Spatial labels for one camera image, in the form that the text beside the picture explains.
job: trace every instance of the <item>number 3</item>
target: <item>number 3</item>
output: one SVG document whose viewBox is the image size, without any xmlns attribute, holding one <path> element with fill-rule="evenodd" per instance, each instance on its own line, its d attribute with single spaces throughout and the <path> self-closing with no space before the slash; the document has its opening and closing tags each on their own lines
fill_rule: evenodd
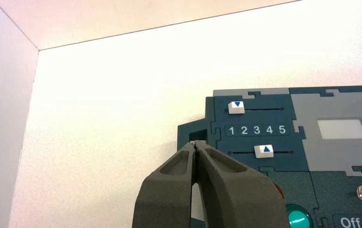
<svg viewBox="0 0 362 228">
<path fill-rule="evenodd" d="M 280 126 L 279 126 L 279 132 L 280 132 L 281 134 L 286 133 L 286 129 L 285 129 L 285 126 L 284 126 L 284 125 L 280 125 Z"/>
<path fill-rule="evenodd" d="M 255 129 L 255 131 L 254 131 L 255 134 L 261 133 L 258 126 L 255 126 L 254 129 Z"/>
</svg>

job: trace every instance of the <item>white wall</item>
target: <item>white wall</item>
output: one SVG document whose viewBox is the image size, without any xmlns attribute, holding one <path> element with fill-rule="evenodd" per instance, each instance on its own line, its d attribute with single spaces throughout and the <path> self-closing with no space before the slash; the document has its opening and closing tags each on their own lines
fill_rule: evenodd
<svg viewBox="0 0 362 228">
<path fill-rule="evenodd" d="M 213 89 L 362 85 L 362 0 L 305 0 L 41 51 L 10 228 L 128 228 Z"/>
<path fill-rule="evenodd" d="M 0 0 L 39 49 L 292 0 Z"/>
<path fill-rule="evenodd" d="M 37 55 L 0 10 L 0 228 L 9 223 Z"/>
</svg>

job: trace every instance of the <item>rectangular opening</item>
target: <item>rectangular opening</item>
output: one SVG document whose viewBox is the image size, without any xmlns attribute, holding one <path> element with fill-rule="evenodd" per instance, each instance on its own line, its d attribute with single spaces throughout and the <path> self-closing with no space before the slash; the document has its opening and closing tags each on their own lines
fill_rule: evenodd
<svg viewBox="0 0 362 228">
<path fill-rule="evenodd" d="M 323 139 L 362 139 L 362 123 L 359 119 L 318 120 Z"/>
</svg>

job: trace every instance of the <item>gray panel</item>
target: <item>gray panel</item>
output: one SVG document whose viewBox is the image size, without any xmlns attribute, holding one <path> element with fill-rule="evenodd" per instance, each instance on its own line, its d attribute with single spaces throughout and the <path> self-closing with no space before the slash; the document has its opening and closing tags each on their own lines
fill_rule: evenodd
<svg viewBox="0 0 362 228">
<path fill-rule="evenodd" d="M 262 95 L 290 94 L 289 88 L 258 88 L 258 89 L 218 89 L 213 90 L 213 96 L 243 96 L 243 99 L 254 98 L 248 92 L 261 92 Z"/>
<path fill-rule="evenodd" d="M 348 176 L 361 176 L 352 166 L 362 166 L 362 139 L 324 140 L 317 120 L 360 119 L 362 123 L 362 92 L 339 93 L 327 90 L 334 96 L 319 94 L 291 95 L 297 120 L 295 129 L 304 127 L 305 156 L 310 171 L 345 171 Z"/>
</svg>

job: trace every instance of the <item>number 5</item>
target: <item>number 5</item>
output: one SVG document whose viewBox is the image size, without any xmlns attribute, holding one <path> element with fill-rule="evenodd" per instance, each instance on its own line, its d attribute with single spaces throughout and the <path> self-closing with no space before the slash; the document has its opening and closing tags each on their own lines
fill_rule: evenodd
<svg viewBox="0 0 362 228">
<path fill-rule="evenodd" d="M 279 132 L 280 132 L 281 134 L 286 133 L 286 129 L 285 129 L 285 126 L 284 126 L 284 125 L 280 125 L 280 126 L 279 126 Z"/>
</svg>

